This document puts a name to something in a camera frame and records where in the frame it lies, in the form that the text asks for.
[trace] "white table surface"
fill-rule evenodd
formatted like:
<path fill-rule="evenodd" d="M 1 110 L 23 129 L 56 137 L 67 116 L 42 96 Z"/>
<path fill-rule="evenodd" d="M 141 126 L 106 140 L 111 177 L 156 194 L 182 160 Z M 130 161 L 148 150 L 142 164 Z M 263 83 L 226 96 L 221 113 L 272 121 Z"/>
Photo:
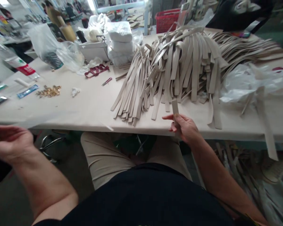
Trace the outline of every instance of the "white table surface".
<path fill-rule="evenodd" d="M 8 45 L 8 44 L 20 44 L 20 43 L 23 43 L 23 42 L 28 42 L 30 41 L 30 37 L 25 37 L 25 38 L 11 38 L 9 40 L 6 40 L 4 42 L 2 42 L 1 44 L 2 45 Z"/>
<path fill-rule="evenodd" d="M 156 36 L 144 37 L 144 41 L 150 43 Z M 36 128 L 43 129 L 65 129 L 81 131 L 109 132 L 102 123 L 111 126 L 114 132 L 143 133 L 155 135 L 171 135 L 168 131 L 171 122 L 162 120 L 162 116 L 170 114 L 165 112 L 164 105 L 160 104 L 156 120 L 151 120 L 154 106 L 150 106 L 148 112 L 143 112 L 136 126 L 132 126 L 121 119 L 113 118 L 110 111 L 116 96 L 124 80 L 116 81 L 115 77 L 122 75 L 123 71 L 110 66 L 110 72 L 105 71 L 97 77 L 86 79 L 66 69 L 65 66 L 52 72 L 51 68 L 39 58 L 31 64 L 42 77 L 36 84 L 42 90 L 43 85 L 62 86 L 61 94 L 52 98 L 39 98 L 34 93 L 18 99 L 16 93 L 25 90 L 14 79 L 22 78 L 29 81 L 20 72 L 5 81 L 9 87 L 1 93 L 9 98 L 0 105 L 0 124 L 12 124 L 27 120 L 29 117 L 41 116 L 51 112 L 63 112 L 64 115 L 53 118 L 39 124 Z M 283 59 L 269 62 L 270 68 L 283 67 Z M 109 77 L 113 80 L 105 86 L 101 86 Z M 80 88 L 81 92 L 74 98 L 71 96 L 73 87 Z M 222 130 L 215 129 L 213 125 L 208 126 L 208 103 L 192 103 L 186 98 L 179 104 L 179 112 L 191 117 L 205 139 L 229 139 L 262 141 L 264 139 L 257 113 L 248 109 L 243 118 L 239 117 L 241 110 L 221 107 Z M 266 100 L 266 112 L 271 124 L 276 142 L 283 142 L 283 97 L 269 98 Z"/>

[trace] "pile of gold rivets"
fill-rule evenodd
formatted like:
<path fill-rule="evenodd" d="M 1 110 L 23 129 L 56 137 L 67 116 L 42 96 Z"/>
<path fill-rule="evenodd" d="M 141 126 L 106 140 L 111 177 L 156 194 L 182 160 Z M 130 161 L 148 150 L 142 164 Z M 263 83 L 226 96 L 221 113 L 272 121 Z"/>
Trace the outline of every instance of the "pile of gold rivets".
<path fill-rule="evenodd" d="M 61 86 L 54 85 L 52 88 L 44 86 L 44 90 L 38 91 L 36 95 L 38 95 L 40 98 L 46 96 L 46 97 L 53 97 L 53 96 L 59 96 L 60 95 L 60 89 Z"/>

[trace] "white tube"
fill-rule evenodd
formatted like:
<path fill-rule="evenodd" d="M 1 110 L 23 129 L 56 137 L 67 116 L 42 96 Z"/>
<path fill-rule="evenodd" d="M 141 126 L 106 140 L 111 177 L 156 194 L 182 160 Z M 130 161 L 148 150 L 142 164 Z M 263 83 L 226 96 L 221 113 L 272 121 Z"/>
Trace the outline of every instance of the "white tube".
<path fill-rule="evenodd" d="M 23 81 L 22 79 L 20 79 L 20 78 L 17 78 L 17 79 L 15 79 L 14 81 L 15 81 L 16 83 L 18 83 L 18 84 L 24 86 L 24 87 L 30 87 L 30 84 L 28 84 L 27 82 L 24 82 L 24 81 Z"/>

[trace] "pile of leather straps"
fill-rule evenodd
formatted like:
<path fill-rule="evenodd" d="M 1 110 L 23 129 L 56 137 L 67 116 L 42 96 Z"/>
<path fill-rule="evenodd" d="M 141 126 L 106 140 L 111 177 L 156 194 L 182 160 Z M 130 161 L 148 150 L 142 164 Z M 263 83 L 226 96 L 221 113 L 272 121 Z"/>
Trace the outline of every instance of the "pile of leather straps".
<path fill-rule="evenodd" d="M 283 58 L 283 49 L 271 39 L 263 40 L 252 37 L 243 39 L 233 36 L 229 32 L 210 33 L 208 36 L 217 42 L 221 50 L 221 56 L 228 62 L 221 81 L 238 64 L 245 61 L 258 63 Z"/>
<path fill-rule="evenodd" d="M 209 100 L 208 124 L 222 129 L 219 110 L 221 81 L 245 61 L 283 57 L 283 49 L 270 40 L 247 41 L 229 33 L 182 26 L 159 36 L 152 45 L 137 48 L 122 88 L 111 108 L 114 118 L 136 125 L 142 111 L 154 105 L 156 119 L 160 102 L 170 111 L 172 100 Z"/>

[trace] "hand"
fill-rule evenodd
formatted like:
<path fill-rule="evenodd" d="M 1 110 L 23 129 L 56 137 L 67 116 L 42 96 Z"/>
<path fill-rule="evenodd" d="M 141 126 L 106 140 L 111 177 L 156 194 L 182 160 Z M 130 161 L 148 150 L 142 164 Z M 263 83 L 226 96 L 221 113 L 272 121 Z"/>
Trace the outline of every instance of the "hand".
<path fill-rule="evenodd" d="M 31 132 L 17 126 L 0 126 L 0 159 L 11 163 L 34 148 Z"/>
<path fill-rule="evenodd" d="M 198 141 L 200 138 L 202 138 L 194 121 L 185 115 L 171 114 L 171 115 L 163 116 L 163 119 L 165 120 L 175 119 L 176 122 L 178 122 L 180 128 L 176 128 L 175 123 L 172 122 L 169 131 L 170 132 L 179 131 L 181 139 L 188 145 L 193 145 L 195 141 Z"/>

